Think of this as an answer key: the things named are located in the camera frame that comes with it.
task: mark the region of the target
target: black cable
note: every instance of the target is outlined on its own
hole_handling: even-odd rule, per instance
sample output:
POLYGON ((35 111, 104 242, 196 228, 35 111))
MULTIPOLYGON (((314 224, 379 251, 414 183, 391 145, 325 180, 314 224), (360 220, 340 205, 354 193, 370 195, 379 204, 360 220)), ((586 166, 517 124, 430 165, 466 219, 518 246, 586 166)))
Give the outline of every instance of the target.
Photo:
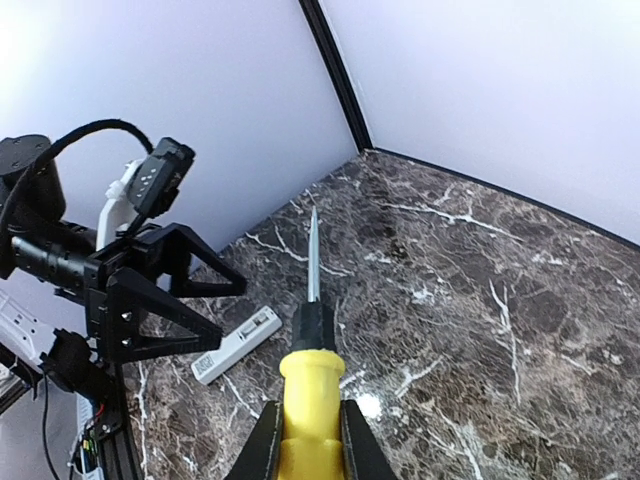
POLYGON ((77 142, 83 137, 101 130, 123 130, 130 133, 138 139, 147 154, 153 151, 153 145, 135 125, 119 119, 98 120, 88 123, 82 127, 76 128, 64 137, 56 140, 49 148, 38 155, 20 175, 15 186, 9 193, 7 200, 0 212, 0 246, 6 245, 9 241, 9 220, 13 216, 19 200, 24 196, 29 182, 37 175, 37 173, 51 163, 66 147, 77 142))
POLYGON ((51 461, 51 455, 49 455, 49 445, 47 444, 47 414, 49 413, 49 378, 47 374, 44 374, 42 378, 44 381, 44 411, 42 412, 42 446, 44 447, 44 456, 47 459, 47 465, 51 470, 51 475, 55 480, 60 480, 56 469, 51 461))

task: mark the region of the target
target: screwdriver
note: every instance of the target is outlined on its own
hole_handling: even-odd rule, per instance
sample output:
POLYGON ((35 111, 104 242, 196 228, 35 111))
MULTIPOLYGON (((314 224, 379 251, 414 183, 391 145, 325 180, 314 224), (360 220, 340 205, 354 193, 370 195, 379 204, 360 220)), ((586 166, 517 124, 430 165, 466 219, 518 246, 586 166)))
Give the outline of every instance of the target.
POLYGON ((343 480, 340 378, 334 313, 320 297, 318 213, 309 229, 307 301, 293 319, 291 353, 280 362, 284 382, 284 428, 278 480, 343 480))

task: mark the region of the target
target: yellow screwdriver handle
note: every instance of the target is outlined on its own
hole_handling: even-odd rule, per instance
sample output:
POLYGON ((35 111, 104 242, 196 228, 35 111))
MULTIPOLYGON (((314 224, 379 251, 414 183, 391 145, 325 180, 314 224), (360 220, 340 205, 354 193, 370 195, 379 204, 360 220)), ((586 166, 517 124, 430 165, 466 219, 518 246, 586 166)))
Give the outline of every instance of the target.
POLYGON ((278 480, 344 480, 340 378, 344 360, 329 350, 300 350, 280 362, 284 429, 278 480))

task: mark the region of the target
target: white wall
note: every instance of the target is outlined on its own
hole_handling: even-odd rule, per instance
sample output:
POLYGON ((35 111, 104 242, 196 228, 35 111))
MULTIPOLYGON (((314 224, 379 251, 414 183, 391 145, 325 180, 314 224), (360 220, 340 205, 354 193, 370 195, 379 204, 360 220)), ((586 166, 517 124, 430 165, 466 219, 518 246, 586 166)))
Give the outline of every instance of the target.
MULTIPOLYGON (((295 0, 2 1, 0 71, 0 138, 54 140, 118 117, 154 142, 172 136, 193 148, 196 162, 160 221, 190 225, 215 248, 356 153, 295 0)), ((65 151, 65 218, 95 226, 107 186, 142 153, 124 133, 98 133, 65 151)), ((21 272, 0 288, 43 321, 84 328, 80 307, 21 272)), ((64 398, 51 411, 58 465, 71 444, 60 422, 74 400, 64 398)), ((46 468, 35 427, 42 405, 21 402, 0 419, 0 465, 5 473, 28 465, 25 478, 34 478, 46 468)))
POLYGON ((322 0, 373 142, 640 242, 640 3, 322 0))

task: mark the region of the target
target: brown marble tabletop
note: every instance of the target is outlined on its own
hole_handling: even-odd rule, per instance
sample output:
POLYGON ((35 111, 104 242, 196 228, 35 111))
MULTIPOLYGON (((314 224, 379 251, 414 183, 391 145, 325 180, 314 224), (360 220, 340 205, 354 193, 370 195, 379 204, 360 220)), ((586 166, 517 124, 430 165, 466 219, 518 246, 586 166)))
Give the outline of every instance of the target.
POLYGON ((189 301, 226 332, 269 305, 279 332, 209 386, 191 374, 197 355, 128 366, 147 479, 224 478, 266 400, 282 398, 313 205, 343 396, 400 478, 640 479, 640 253, 373 152, 223 252, 246 296, 189 301))

